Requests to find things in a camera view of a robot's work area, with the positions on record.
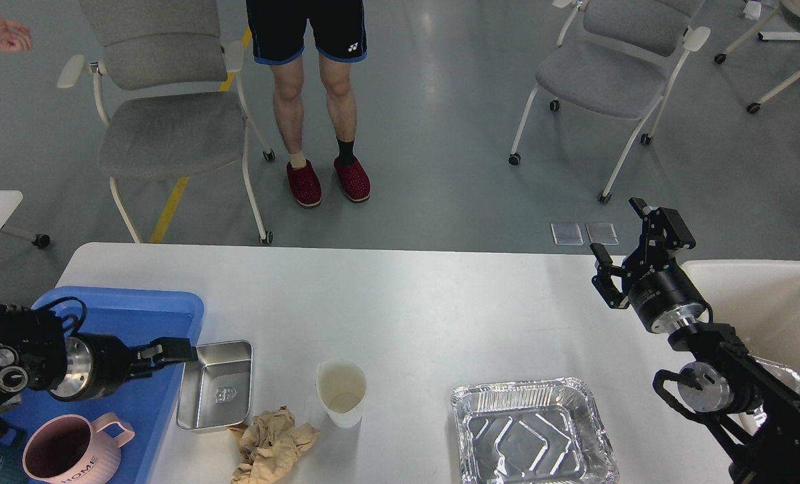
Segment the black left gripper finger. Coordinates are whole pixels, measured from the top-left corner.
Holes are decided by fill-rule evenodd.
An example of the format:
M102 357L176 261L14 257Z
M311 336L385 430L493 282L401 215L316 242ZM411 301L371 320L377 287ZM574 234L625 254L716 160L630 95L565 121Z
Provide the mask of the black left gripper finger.
M188 338L157 338L138 350L138 360L146 368L164 368L198 360L197 349Z

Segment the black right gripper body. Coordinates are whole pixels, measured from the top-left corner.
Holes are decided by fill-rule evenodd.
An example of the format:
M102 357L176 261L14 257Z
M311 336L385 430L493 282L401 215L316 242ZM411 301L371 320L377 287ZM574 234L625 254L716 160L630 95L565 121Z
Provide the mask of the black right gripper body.
M692 246L689 229L645 229L636 250L612 269L621 279L619 306L631 305L649 333L673 333L709 307L674 257Z

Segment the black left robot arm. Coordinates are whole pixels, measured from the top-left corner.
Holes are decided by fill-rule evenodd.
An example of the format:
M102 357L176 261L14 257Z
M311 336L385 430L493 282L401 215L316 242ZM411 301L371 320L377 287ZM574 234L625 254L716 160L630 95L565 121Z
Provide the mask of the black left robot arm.
M64 402L99 399L130 380L197 359L184 337L129 347L114 335L84 333L87 305L81 303L80 313L57 315L54 307L65 301L37 309L0 304L0 437L9 431L1 416L26 389Z

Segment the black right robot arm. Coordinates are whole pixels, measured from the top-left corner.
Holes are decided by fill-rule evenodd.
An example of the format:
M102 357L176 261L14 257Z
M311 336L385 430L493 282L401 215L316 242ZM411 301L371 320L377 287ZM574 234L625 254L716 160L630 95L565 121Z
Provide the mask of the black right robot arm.
M668 407L705 426L731 459L735 483L800 483L800 395L748 352L732 325L713 308L676 261L696 245L677 210L631 197L642 220L639 245L621 266L599 243L594 288L612 309L633 307L649 333L668 336L673 350L694 361L678 372L659 370L652 387Z

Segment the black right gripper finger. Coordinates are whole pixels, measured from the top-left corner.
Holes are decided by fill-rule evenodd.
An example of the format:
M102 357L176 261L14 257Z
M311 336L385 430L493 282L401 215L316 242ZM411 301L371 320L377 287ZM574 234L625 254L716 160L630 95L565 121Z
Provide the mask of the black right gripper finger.
M629 204L642 220L639 247L643 250L652 246L668 251L692 250L697 245L676 209L650 206L639 197L631 197Z
M612 277L624 278L628 272L622 266L616 266L613 263L605 246L600 243L590 244L590 250L596 258L596 276L592 278L592 284L597 289L598 293L602 295L603 300L606 301L612 309L627 309L629 300L625 293L616 288L612 281Z

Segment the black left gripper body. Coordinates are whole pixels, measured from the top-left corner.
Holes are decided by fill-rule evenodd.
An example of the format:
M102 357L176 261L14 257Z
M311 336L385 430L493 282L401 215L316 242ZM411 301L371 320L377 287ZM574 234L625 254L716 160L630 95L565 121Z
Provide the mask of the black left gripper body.
M50 390L59 401L102 398L116 392L125 382L139 378L146 345L128 347L114 335L80 333L65 338L66 372Z

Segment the bystander hand top left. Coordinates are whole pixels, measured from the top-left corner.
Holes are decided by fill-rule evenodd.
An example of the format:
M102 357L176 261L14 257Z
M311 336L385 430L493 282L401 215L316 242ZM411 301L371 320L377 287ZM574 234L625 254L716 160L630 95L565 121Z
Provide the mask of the bystander hand top left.
M25 52L32 49L32 36L29 27L0 16L0 51Z

